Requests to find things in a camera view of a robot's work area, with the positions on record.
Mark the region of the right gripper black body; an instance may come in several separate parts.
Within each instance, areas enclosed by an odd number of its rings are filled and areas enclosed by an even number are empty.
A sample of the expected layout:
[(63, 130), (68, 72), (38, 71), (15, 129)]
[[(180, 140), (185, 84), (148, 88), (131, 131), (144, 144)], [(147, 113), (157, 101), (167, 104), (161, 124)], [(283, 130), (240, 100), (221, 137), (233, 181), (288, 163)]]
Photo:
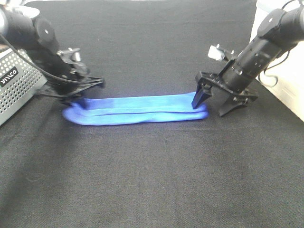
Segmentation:
[(230, 95), (248, 95), (249, 100), (255, 101), (258, 93), (249, 88), (253, 78), (248, 77), (235, 60), (230, 60), (219, 73), (200, 71), (195, 76), (196, 82), (203, 81), (212, 87), (217, 87)]

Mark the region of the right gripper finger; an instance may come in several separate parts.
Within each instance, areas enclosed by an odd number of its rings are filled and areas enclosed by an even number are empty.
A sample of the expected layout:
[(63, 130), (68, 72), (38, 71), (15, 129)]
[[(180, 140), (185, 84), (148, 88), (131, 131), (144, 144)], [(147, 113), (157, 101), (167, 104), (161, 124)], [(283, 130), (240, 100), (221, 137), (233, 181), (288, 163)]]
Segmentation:
[(211, 89), (212, 89), (212, 86), (205, 83), (203, 81), (203, 78), (201, 78), (198, 81), (197, 90), (196, 90), (195, 96), (191, 102), (193, 109), (197, 109), (202, 104), (202, 102), (204, 102), (205, 100), (207, 100), (208, 98), (210, 98), (212, 96)]
[(223, 117), (235, 109), (246, 106), (248, 100), (248, 95), (230, 95), (224, 104), (219, 108), (219, 117)]

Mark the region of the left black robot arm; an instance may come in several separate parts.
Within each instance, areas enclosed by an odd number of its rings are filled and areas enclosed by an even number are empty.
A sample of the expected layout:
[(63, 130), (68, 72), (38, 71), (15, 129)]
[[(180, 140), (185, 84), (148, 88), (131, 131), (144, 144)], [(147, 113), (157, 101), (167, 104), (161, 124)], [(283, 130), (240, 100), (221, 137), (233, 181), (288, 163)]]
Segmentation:
[(104, 86), (101, 76), (90, 75), (79, 48), (60, 48), (51, 23), (36, 8), (1, 5), (0, 42), (15, 53), (25, 50), (30, 58), (27, 63), (45, 76), (47, 82), (37, 91), (39, 95), (86, 109), (84, 91)]

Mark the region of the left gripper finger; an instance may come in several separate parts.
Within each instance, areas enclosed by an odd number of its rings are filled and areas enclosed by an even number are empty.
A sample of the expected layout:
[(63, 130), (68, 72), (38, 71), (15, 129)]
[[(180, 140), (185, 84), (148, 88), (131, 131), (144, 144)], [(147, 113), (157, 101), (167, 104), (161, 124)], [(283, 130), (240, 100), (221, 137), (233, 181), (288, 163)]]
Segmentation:
[(88, 106), (89, 106), (88, 98), (86, 98), (86, 97), (81, 97), (81, 98), (79, 99), (79, 105), (80, 105), (83, 109), (88, 109)]
[(75, 97), (73, 95), (63, 96), (63, 97), (60, 98), (60, 102), (63, 105), (70, 106), (74, 99), (75, 99)]

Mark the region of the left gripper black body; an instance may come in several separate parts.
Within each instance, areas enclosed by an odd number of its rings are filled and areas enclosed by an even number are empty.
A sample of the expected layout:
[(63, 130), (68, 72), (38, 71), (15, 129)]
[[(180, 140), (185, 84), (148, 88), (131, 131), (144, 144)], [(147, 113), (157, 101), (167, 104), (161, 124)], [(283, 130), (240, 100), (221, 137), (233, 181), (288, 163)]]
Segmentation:
[(59, 76), (46, 71), (43, 72), (47, 82), (41, 88), (44, 96), (55, 97), (61, 100), (79, 98), (82, 93), (92, 87), (104, 87), (105, 80), (101, 76), (92, 76), (89, 70), (72, 68), (66, 74)]

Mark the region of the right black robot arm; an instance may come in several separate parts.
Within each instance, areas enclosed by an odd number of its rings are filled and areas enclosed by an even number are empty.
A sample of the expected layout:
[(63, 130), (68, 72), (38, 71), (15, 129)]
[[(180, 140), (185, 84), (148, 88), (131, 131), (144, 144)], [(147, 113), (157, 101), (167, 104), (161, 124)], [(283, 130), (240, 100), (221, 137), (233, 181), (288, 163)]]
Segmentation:
[(275, 9), (270, 12), (259, 25), (257, 35), (238, 56), (219, 46), (211, 46), (209, 57), (227, 63), (219, 73), (198, 72), (192, 107), (197, 109), (210, 98), (213, 87), (228, 94), (218, 111), (219, 116), (255, 101), (258, 94), (248, 87), (250, 83), (271, 62), (296, 47), (303, 39), (304, 7), (299, 6), (291, 11)]

